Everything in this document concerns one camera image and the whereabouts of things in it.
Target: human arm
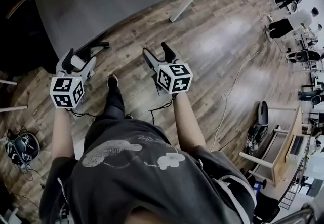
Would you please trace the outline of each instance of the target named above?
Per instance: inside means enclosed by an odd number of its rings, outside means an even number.
[[[190,153],[197,146],[206,148],[204,136],[185,92],[177,95],[173,108],[181,150]]]
[[[58,157],[75,158],[70,116],[67,110],[61,108],[55,111],[52,137],[52,160]]]

